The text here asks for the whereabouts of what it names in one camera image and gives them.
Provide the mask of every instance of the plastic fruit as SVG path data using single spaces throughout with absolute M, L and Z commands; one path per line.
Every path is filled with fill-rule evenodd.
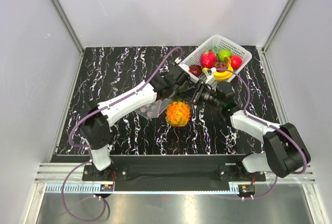
M 189 66 L 189 72 L 199 77 L 202 74 L 202 67 L 200 65 Z
M 201 56 L 201 65 L 206 68 L 214 67 L 218 59 L 213 51 L 207 51 Z
M 218 60 L 220 62 L 224 62 L 225 61 L 225 57 L 232 57 L 232 52 L 230 52 L 229 50 L 227 49 L 223 49 L 219 52 L 218 54 Z
M 233 68 L 230 65 L 230 63 L 227 63 L 227 69 L 233 71 Z M 215 80 L 228 80 L 232 75 L 233 75 L 233 73 L 231 73 L 230 71 L 214 72 L 213 73 L 213 76 L 214 76 Z
M 166 120 L 173 127 L 184 127 L 190 119 L 190 107 L 181 101 L 173 101 L 166 109 Z
M 237 55 L 233 55 L 232 58 L 230 59 L 230 65 L 232 66 L 232 68 L 234 69 L 238 69 L 241 64 L 242 64 L 242 59 L 241 57 L 237 56 Z
M 213 53 L 215 53 L 216 55 L 218 55 L 218 47 L 214 46 L 212 49 Z
M 227 64 L 225 62 L 219 62 L 218 65 L 216 66 L 216 69 L 218 68 L 223 68 L 223 69 L 227 69 Z

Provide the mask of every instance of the red apple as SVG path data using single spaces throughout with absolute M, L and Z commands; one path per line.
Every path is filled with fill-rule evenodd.
M 202 74 L 202 67 L 200 65 L 189 66 L 189 72 L 199 77 Z
M 214 67 L 217 61 L 217 55 L 213 51 L 207 51 L 201 56 L 201 64 L 206 68 Z
M 237 55 L 232 55 L 232 58 L 230 59 L 230 65 L 232 66 L 233 69 L 238 69 L 242 64 L 242 59 L 241 57 Z

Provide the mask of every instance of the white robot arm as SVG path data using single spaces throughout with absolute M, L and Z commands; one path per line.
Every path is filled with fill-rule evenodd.
M 144 81 L 114 99 L 97 105 L 89 103 L 86 113 L 107 106 L 105 110 L 89 118 L 80 126 L 81 133 L 90 145 L 95 167 L 101 171 L 111 164 L 107 150 L 107 144 L 111 141 L 109 140 L 109 127 L 135 109 L 153 103 L 157 99 L 169 97 L 173 91 L 189 80 L 188 68 L 180 64 L 164 76 L 156 74 L 142 90 L 139 89 L 145 84 Z M 234 102 L 234 91 L 229 82 L 219 82 L 216 89 L 213 90 L 210 85 L 197 78 L 194 80 L 191 78 L 191 80 L 195 85 L 185 92 L 177 93 L 178 97 L 193 104 L 213 105 L 224 123 L 244 131 L 264 143 L 266 152 L 254 153 L 242 160 L 244 168 L 249 173 L 272 171 L 279 177 L 285 177 L 303 166 L 303 156 L 298 148 L 289 144 L 285 137 L 276 132 L 276 129 L 277 131 L 280 129 L 290 136 L 296 146 L 300 147 L 305 154 L 306 162 L 310 162 L 310 155 L 294 125 L 290 123 L 279 125 L 246 113 Z M 124 97 L 126 99 L 109 107 L 112 102 Z

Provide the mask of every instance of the plastic basket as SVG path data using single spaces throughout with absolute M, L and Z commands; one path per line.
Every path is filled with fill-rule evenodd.
M 236 69 L 234 72 L 235 73 L 239 73 L 244 67 L 245 65 L 251 60 L 252 55 L 249 51 L 247 51 L 246 49 L 244 49 L 243 47 L 241 47 L 240 45 L 232 42 L 231 40 L 222 37 L 220 35 L 214 35 L 211 36 L 208 40 L 206 40 L 201 46 L 199 46 L 193 53 L 191 53 L 186 59 L 184 59 L 181 63 L 184 63 L 188 66 L 194 65 L 194 64 L 198 64 L 200 65 L 200 60 L 201 60 L 201 56 L 204 52 L 206 52 L 207 50 L 212 50 L 213 47 L 218 47 L 218 51 L 222 50 L 222 49 L 228 49 L 232 52 L 232 54 L 238 55 L 239 57 L 242 58 L 242 64 L 239 67 L 239 69 Z M 235 77 L 235 75 L 232 75 L 228 80 L 226 81 L 231 81 L 233 78 Z M 206 80 L 206 76 L 204 73 L 202 73 L 199 77 L 199 79 L 205 81 Z M 217 84 L 219 81 L 214 81 L 211 86 L 213 88 L 216 88 Z

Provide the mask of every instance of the silver floor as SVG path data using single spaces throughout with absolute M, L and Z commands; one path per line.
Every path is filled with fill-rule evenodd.
M 256 195 L 267 190 L 266 185 L 257 185 Z M 66 194 L 65 198 L 72 207 L 87 196 L 90 194 Z M 113 194 L 106 199 L 109 216 L 107 211 L 95 223 L 314 223 L 302 185 L 295 184 L 277 185 L 268 197 L 244 202 L 215 195 Z M 76 205 L 72 212 L 80 218 L 93 219 L 102 208 L 101 202 L 89 199 Z M 37 223 L 83 223 L 61 215 L 63 212 L 60 194 L 46 193 Z

